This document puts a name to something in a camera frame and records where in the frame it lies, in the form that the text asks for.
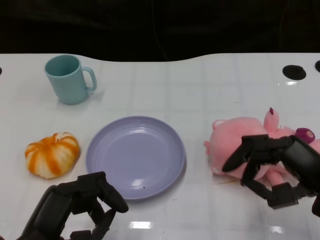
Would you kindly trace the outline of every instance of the pumpkin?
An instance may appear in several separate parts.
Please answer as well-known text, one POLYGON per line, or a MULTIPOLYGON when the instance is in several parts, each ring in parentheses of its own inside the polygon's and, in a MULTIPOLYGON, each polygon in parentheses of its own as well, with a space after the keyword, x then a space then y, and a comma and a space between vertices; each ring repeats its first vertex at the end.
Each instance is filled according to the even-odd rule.
POLYGON ((79 144, 71 133, 55 133, 26 147, 26 168, 46 179, 58 177, 73 166, 79 153, 79 144))

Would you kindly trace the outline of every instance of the plate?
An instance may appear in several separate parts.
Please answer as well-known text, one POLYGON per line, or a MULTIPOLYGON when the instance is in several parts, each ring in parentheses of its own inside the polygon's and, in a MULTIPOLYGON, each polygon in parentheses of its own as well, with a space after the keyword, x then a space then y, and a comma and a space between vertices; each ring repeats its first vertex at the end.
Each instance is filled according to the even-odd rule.
POLYGON ((88 173, 104 171, 124 199, 140 200, 170 187, 185 163, 184 144, 172 127, 156 118, 130 116, 95 135, 85 165, 88 173))

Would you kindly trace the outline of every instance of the stuffed pig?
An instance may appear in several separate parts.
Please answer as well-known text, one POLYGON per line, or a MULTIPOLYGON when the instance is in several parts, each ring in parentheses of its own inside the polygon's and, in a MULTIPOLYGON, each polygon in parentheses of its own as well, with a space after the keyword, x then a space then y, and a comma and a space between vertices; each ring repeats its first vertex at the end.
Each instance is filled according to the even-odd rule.
MULTIPOLYGON (((266 113, 263 125, 254 117, 237 117, 230 120, 216 120, 212 123, 213 132, 210 141, 203 144, 206 147, 206 154, 212 161, 212 171, 214 174, 224 174, 222 168, 231 154, 242 143, 242 136, 265 135, 278 139, 284 136, 296 135, 310 144, 316 151, 320 152, 320 140, 315 140, 315 135, 307 128, 292 130, 289 127, 278 128, 279 115, 270 108, 266 113)), ((236 170, 227 174, 238 179, 242 178, 246 163, 236 170)), ((278 185, 284 182, 283 175, 288 174, 281 165, 262 165, 255 179, 266 176, 270 184, 278 185)))

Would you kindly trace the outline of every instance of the white table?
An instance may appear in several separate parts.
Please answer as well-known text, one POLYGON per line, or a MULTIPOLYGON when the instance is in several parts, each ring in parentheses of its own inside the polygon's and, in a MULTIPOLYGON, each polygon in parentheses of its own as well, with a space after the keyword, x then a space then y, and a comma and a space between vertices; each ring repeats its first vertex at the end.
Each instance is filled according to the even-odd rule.
MULTIPOLYGON (((318 240, 314 199, 272 210, 238 183, 212 177, 203 141, 217 119, 239 116, 261 121, 273 107, 282 125, 305 127, 320 138, 320 54, 215 54, 168 63, 108 62, 79 56, 96 74, 98 88, 87 101, 58 104, 44 73, 57 54, 0 55, 0 235, 20 236, 44 191, 86 174, 90 140, 121 117, 145 115, 170 124, 187 153, 184 178, 171 191, 117 214, 108 240, 318 240), (300 65, 302 81, 282 74, 300 65), (82 154, 68 174, 46 180, 25 167, 25 147, 56 132, 73 133, 82 154)), ((87 214, 71 215, 62 232, 92 230, 87 214)))

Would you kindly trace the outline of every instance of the plush toy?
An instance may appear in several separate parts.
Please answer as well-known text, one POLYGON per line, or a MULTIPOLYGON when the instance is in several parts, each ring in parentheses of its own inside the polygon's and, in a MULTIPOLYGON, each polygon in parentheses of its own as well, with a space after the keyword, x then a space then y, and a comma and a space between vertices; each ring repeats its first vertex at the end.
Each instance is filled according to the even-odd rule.
POLYGON ((79 153, 79 144, 71 133, 55 133, 26 147, 26 168, 46 179, 58 177, 73 166, 79 153))
MULTIPOLYGON (((315 135, 308 128, 298 128, 296 131, 289 127, 279 128, 279 115, 270 108, 266 113, 263 125, 254 117, 237 117, 230 120, 216 120, 212 123, 213 132, 210 141, 203 144, 206 147, 206 154, 212 161, 212 171, 214 174, 224 174, 222 168, 231 154, 242 143, 242 136, 265 135, 271 138, 281 138, 284 136, 296 135, 310 144, 316 151, 320 152, 320 140, 315 140, 315 135)), ((241 179, 246 163, 242 164, 234 171, 227 174, 241 179)), ((270 184, 278 185, 284 182, 283 175, 288 174, 281 165, 262 165, 255 179, 263 176, 269 180, 270 184)))

